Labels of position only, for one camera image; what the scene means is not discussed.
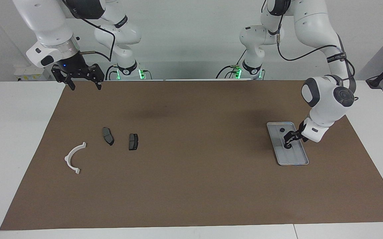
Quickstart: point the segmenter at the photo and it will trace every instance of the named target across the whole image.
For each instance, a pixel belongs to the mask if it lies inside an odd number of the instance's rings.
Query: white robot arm
[[[56,0],[13,0],[28,27],[34,31],[36,42],[26,55],[37,67],[52,63],[51,72],[58,82],[75,89],[72,78],[85,78],[101,89],[104,73],[99,65],[88,66],[79,51],[72,30]]]
[[[141,32],[124,14],[121,3],[118,0],[106,0],[106,11],[103,19],[111,22],[111,25],[102,25],[101,28],[115,35],[116,45],[113,52],[117,61],[117,68],[123,78],[141,76],[139,64],[135,60],[132,50],[128,45],[137,44],[141,41]],[[111,49],[112,36],[106,32],[95,29],[97,41]]]
[[[98,28],[94,30],[96,40],[108,49],[112,49],[114,42],[113,53],[117,61],[117,68],[123,78],[140,75],[139,64],[128,45],[139,43],[141,32],[137,26],[129,23],[119,0],[86,0],[86,3],[83,0],[63,0],[63,2],[76,18],[102,18],[110,22],[110,24],[100,26],[107,32]],[[95,11],[95,8],[89,4],[96,5],[97,8],[98,5],[101,5],[103,11]]]
[[[346,58],[340,37],[331,26],[325,0],[267,0],[266,3],[261,14],[262,26],[259,26],[259,31],[264,34],[243,43],[250,56],[255,55],[257,48],[250,47],[249,42],[254,45],[262,42],[263,44],[260,45],[272,45],[272,38],[275,36],[277,47],[279,47],[283,34],[281,20],[283,16],[293,16],[298,40],[307,46],[321,50],[327,58],[331,74],[309,78],[302,87],[302,97],[312,108],[310,114],[301,123],[299,130],[288,132],[284,136],[286,148],[290,147],[290,142],[293,140],[310,139],[319,142],[328,128],[342,118],[354,103],[355,69],[351,74],[349,69],[351,64]],[[249,30],[252,30],[252,26],[250,29],[242,30],[241,42],[243,42],[243,36],[246,36],[243,32]],[[255,67],[262,63],[263,55],[256,55],[262,57],[245,58],[242,64],[244,69],[246,65]]]
[[[113,52],[122,74],[125,76],[137,74],[138,64],[132,55],[132,50],[127,45],[140,42],[141,33],[137,27],[128,23],[128,18],[122,12],[117,0],[62,1],[76,18],[103,18],[110,21],[112,25],[104,25],[101,28],[113,35],[96,29],[94,34],[97,41],[109,49],[115,42]],[[91,80],[100,90],[104,74],[98,64],[86,65],[82,56],[84,53],[79,51],[79,46],[72,30],[66,24],[65,15],[58,2],[56,0],[13,0],[13,2],[38,39],[38,42],[26,53],[32,63],[37,67],[56,63],[51,70],[54,77],[58,82],[69,85],[72,90],[75,89],[72,78]]]

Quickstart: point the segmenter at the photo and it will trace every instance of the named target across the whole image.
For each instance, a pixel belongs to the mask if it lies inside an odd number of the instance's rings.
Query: semicircular plastic part
[[[72,159],[72,156],[79,150],[83,149],[86,147],[86,143],[83,142],[82,145],[79,145],[79,146],[76,146],[75,148],[73,148],[73,150],[70,151],[70,153],[64,157],[64,161],[67,162],[67,165],[69,166],[69,168],[75,170],[76,174],[79,174],[79,172],[81,171],[79,168],[75,168],[72,166],[72,164],[70,163],[70,160]]]

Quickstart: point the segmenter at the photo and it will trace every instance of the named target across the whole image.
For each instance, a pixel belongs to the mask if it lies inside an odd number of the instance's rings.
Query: table
[[[64,85],[0,82],[0,225]],[[357,82],[348,119],[383,177],[383,92]],[[0,238],[383,238],[383,222],[0,231]]]

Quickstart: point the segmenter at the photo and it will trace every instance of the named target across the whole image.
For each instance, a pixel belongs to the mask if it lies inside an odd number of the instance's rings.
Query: black cable
[[[351,68],[352,68],[352,74],[351,74],[350,77],[343,79],[343,81],[345,81],[345,80],[351,80],[352,78],[355,77],[355,73],[356,73],[356,72],[355,72],[355,67],[354,67],[354,65],[353,65],[347,58],[345,58],[345,61],[351,66]]]
[[[151,72],[150,71],[147,71],[148,73],[150,73],[150,80],[153,80],[153,77],[151,75]]]
[[[226,73],[225,76],[224,76],[224,79],[227,79],[227,75],[228,75],[228,74],[230,74],[230,76],[228,77],[228,79],[231,78],[231,75],[232,75],[233,73],[234,73],[234,71],[230,71],[230,72]]]
[[[280,34],[280,29],[281,29],[281,23],[282,23],[282,21],[283,21],[283,16],[284,16],[284,15],[281,16],[281,18],[280,18],[280,22],[278,23],[277,34]],[[286,60],[286,61],[294,61],[294,60],[298,60],[298,59],[304,58],[304,57],[306,57],[306,56],[308,56],[308,55],[310,55],[310,54],[312,54],[312,53],[314,53],[314,52],[316,52],[316,51],[318,51],[318,50],[321,50],[321,49],[323,49],[323,48],[326,48],[326,47],[335,47],[335,48],[337,48],[336,45],[325,45],[325,46],[322,46],[322,47],[318,47],[317,49],[312,50],[312,51],[310,51],[309,53],[306,53],[305,55],[302,55],[302,56],[297,57],[297,58],[295,58],[295,59],[287,59],[287,58],[285,58],[285,57],[281,54],[281,51],[280,51],[280,43],[279,43],[279,42],[277,43],[278,54],[280,54],[280,56],[282,57],[282,59],[284,59],[284,60]]]
[[[111,61],[111,57],[112,57],[112,55],[113,55],[113,47],[114,47],[114,43],[115,43],[115,41],[116,41],[116,36],[113,34],[113,32],[109,32],[108,30],[106,30],[106,29],[102,29],[101,27],[99,27],[99,26],[97,26],[96,24],[94,24],[94,23],[91,23],[90,21],[88,21],[88,20],[86,20],[86,19],[84,19],[84,18],[81,18],[84,22],[86,22],[86,23],[88,23],[88,24],[90,24],[91,26],[93,26],[93,27],[95,27],[95,28],[97,28],[97,29],[100,29],[100,30],[102,30],[103,32],[107,32],[107,33],[109,33],[109,34],[111,34],[112,36],[113,36],[113,42],[112,42],[112,47],[111,47],[111,49],[110,49],[110,56],[109,57],[107,57],[106,55],[104,55],[103,53],[100,53],[100,52],[95,52],[96,54],[99,54],[99,55],[101,55],[101,56],[104,56],[108,61]]]
[[[67,4],[66,0],[62,0],[62,2],[64,3],[64,5],[67,6],[68,9],[70,9],[70,6]],[[100,29],[102,30],[103,32],[107,32],[109,34],[111,34],[113,36],[113,42],[112,42],[112,46],[111,46],[111,49],[110,49],[110,57],[107,57],[105,54],[101,53],[101,52],[98,52],[96,51],[95,54],[98,54],[100,56],[103,56],[104,58],[106,58],[108,61],[111,61],[111,57],[112,57],[112,54],[113,54],[113,47],[114,47],[114,43],[116,41],[116,36],[112,33],[112,32],[109,32],[108,30],[105,30],[105,29],[102,29],[100,26],[97,26],[96,24],[94,23],[91,23],[90,21],[87,21],[86,19],[80,17],[84,22],[90,24],[91,26],[97,28],[97,29]]]
[[[114,67],[114,65],[111,65],[111,66],[107,69],[105,80],[107,80],[107,76],[108,76],[108,74],[109,74],[109,71],[110,71],[110,69],[112,69],[113,67]]]
[[[112,72],[110,72],[110,74],[109,74],[109,80],[111,80],[110,77],[111,77],[111,74],[112,74],[112,73],[116,73],[116,74],[117,74],[117,71],[112,71]]]
[[[224,68],[222,68],[222,69],[218,72],[216,79],[219,77],[219,75],[220,75],[225,69],[230,68],[230,67],[231,67],[231,66],[228,65],[228,66],[225,66]]]
[[[262,11],[263,11],[263,9],[264,9],[264,6],[265,6],[265,3],[267,2],[267,0],[265,0],[264,1],[264,4],[262,5],[262,8],[261,8],[261,13],[262,13]]]
[[[246,53],[246,51],[247,51],[247,49],[244,50],[243,54],[241,55],[241,57],[240,57],[239,60],[237,61],[236,65],[239,64],[240,60],[243,58],[243,56],[244,56],[244,54]]]
[[[277,44],[277,50],[278,50],[278,53],[280,54],[280,56],[282,57],[282,59],[285,59],[286,61],[294,61],[294,60],[298,60],[298,59],[304,58],[305,56],[308,56],[308,55],[310,55],[310,54],[312,54],[312,53],[314,53],[314,52],[316,52],[316,51],[318,51],[318,50],[321,50],[321,49],[323,49],[323,48],[326,48],[326,47],[336,47],[336,48],[337,48],[336,45],[325,45],[325,46],[322,46],[322,47],[318,47],[317,49],[312,50],[312,51],[310,51],[309,53],[306,53],[305,55],[302,55],[302,56],[297,57],[297,58],[295,58],[295,59],[287,59],[287,58],[285,58],[285,57],[281,54],[281,52],[280,52],[280,44],[279,44],[279,43]]]
[[[144,70],[143,72],[148,72],[150,73],[150,79],[153,80],[153,76],[151,75],[151,72],[149,70]]]

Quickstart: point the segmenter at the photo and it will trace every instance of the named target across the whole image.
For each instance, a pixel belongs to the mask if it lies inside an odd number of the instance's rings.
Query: gray tray
[[[283,136],[291,130],[296,131],[292,122],[269,122],[267,127],[279,165],[307,165],[309,163],[302,141],[293,141],[290,149],[284,147]]]

